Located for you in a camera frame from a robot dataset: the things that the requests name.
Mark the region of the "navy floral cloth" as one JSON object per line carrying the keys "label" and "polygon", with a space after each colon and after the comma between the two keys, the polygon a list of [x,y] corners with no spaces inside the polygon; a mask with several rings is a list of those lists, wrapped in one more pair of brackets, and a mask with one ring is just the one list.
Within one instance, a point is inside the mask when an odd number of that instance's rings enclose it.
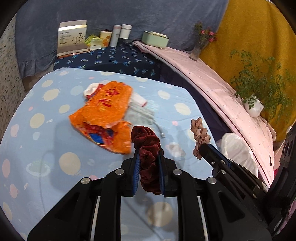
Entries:
{"label": "navy floral cloth", "polygon": [[153,80],[159,80],[161,66],[161,61],[141,52],[131,44],[57,58],[53,64],[54,70],[71,67],[121,73]]}

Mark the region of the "grey blue hanging blanket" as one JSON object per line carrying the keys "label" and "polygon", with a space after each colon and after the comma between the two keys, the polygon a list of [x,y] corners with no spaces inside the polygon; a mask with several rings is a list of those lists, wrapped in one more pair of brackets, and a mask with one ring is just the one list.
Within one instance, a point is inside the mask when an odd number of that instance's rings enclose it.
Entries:
{"label": "grey blue hanging blanket", "polygon": [[56,57],[58,27],[67,21],[85,20],[87,34],[131,25],[130,39],[144,31],[165,34],[168,46],[194,47],[198,22],[216,31],[228,6],[223,0],[190,1],[27,1],[16,14],[16,59],[21,77],[45,71]]}

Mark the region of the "orange wrapper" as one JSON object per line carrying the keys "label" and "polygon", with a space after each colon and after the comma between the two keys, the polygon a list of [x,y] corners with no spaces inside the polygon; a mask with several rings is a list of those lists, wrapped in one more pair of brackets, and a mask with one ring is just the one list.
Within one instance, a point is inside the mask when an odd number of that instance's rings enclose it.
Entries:
{"label": "orange wrapper", "polygon": [[117,154],[131,153],[131,126],[127,121],[120,121],[112,128],[82,123],[75,126],[79,132],[96,145]]}

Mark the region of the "blue planet pattern tablecloth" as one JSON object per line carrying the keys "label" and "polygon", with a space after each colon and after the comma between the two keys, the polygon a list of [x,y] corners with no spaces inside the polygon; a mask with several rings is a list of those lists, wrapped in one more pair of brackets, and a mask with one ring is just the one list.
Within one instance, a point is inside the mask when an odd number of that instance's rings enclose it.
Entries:
{"label": "blue planet pattern tablecloth", "polygon": [[98,179],[119,168],[125,156],[79,133],[69,115],[85,103],[92,83],[123,82],[147,100],[153,131],[166,158],[193,177],[212,167],[194,157],[191,120],[202,114],[184,88],[119,73],[63,68],[42,77],[22,101],[1,142],[1,207],[26,238],[41,218],[83,177]]}

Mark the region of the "dark red velvet scrunchie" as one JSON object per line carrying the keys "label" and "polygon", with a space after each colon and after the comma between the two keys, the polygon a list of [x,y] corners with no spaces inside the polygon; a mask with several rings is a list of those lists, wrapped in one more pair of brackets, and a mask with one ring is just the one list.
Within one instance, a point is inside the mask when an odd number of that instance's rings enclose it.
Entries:
{"label": "dark red velvet scrunchie", "polygon": [[142,188],[154,195],[161,194],[159,186],[159,167],[156,164],[160,140],[148,127],[134,126],[131,132],[131,140],[139,154],[139,175]]}

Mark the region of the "pink dotted scrunchie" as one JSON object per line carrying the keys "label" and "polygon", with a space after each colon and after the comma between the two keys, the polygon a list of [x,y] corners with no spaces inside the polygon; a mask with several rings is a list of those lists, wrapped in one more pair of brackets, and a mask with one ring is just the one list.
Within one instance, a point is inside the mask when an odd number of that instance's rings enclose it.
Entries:
{"label": "pink dotted scrunchie", "polygon": [[196,120],[191,119],[190,131],[194,134],[195,148],[193,149],[193,155],[201,160],[202,156],[199,152],[199,147],[202,144],[209,144],[211,136],[208,134],[207,128],[203,127],[203,119],[197,118]]}

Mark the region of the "grey drawstring pouch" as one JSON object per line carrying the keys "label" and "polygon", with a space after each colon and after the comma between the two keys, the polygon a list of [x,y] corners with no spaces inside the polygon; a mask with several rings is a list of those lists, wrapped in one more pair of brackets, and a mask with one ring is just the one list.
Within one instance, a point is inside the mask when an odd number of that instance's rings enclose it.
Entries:
{"label": "grey drawstring pouch", "polygon": [[132,126],[145,126],[151,129],[157,128],[161,138],[165,137],[164,131],[154,119],[154,112],[144,106],[131,102],[128,105],[123,120],[129,122]]}

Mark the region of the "pink shelf cloth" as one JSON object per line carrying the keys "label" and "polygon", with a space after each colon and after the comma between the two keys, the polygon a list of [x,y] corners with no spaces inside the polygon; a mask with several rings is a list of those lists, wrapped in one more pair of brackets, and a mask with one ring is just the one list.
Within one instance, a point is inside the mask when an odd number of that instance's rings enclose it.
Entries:
{"label": "pink shelf cloth", "polygon": [[170,47],[160,49],[133,42],[140,51],[151,54],[184,78],[215,109],[225,124],[248,144],[255,157],[264,183],[274,181],[273,140],[276,133],[261,117],[251,117],[235,90],[202,60],[194,61],[189,54]]}

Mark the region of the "red white paper cup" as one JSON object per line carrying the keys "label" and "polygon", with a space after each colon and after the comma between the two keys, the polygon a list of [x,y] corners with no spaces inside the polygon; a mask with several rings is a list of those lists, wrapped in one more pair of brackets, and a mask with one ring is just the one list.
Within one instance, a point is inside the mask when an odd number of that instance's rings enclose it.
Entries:
{"label": "red white paper cup", "polygon": [[83,95],[86,99],[90,99],[95,95],[102,87],[104,87],[104,84],[101,83],[92,83],[90,84],[84,91]]}

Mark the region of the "orange plastic snack bag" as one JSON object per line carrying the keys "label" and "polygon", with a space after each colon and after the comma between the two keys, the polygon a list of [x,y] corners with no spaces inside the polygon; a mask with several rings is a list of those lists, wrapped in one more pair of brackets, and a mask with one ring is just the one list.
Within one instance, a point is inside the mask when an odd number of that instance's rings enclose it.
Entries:
{"label": "orange plastic snack bag", "polygon": [[122,121],[132,92],[133,88],[123,82],[107,83],[82,108],[69,116],[71,124],[75,127],[88,124],[112,128]]}

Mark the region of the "white sock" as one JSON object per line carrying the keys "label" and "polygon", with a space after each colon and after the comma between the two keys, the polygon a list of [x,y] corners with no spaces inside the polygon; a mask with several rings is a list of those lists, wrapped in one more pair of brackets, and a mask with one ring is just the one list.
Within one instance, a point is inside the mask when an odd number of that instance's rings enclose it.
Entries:
{"label": "white sock", "polygon": [[147,104],[147,100],[136,92],[132,93],[132,95],[130,96],[129,102],[137,104],[141,107],[144,107]]}

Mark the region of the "white open cardboard box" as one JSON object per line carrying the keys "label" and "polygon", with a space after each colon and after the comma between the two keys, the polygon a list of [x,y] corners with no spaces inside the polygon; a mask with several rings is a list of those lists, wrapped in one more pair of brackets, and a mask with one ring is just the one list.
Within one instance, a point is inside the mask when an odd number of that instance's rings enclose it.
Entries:
{"label": "white open cardboard box", "polygon": [[88,51],[86,20],[61,22],[58,28],[57,57]]}

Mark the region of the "glass vase pink flowers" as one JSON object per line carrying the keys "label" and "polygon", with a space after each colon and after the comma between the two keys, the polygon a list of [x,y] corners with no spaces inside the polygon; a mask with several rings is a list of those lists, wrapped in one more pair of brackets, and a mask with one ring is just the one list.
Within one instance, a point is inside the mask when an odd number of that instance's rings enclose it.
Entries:
{"label": "glass vase pink flowers", "polygon": [[213,32],[210,27],[204,28],[202,22],[198,22],[194,26],[196,34],[196,42],[189,58],[197,61],[201,51],[211,42],[216,41],[217,33]]}

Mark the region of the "mint green tissue box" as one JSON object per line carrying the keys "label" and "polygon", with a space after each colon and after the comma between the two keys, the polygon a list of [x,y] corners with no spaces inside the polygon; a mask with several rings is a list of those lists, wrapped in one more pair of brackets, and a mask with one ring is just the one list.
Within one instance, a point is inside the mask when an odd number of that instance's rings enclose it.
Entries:
{"label": "mint green tissue box", "polygon": [[169,38],[166,35],[153,31],[144,31],[142,42],[146,45],[163,49],[167,46]]}

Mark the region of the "yellow hanging cloth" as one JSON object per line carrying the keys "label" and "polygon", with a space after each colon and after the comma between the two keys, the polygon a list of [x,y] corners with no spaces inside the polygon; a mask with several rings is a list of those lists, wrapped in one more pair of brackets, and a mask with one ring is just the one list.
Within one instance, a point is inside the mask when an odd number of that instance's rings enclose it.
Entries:
{"label": "yellow hanging cloth", "polygon": [[295,76],[295,33],[270,1],[229,1],[217,40],[205,47],[200,59],[230,83],[243,69],[240,57],[230,56],[233,50],[274,57],[281,75],[289,71]]}

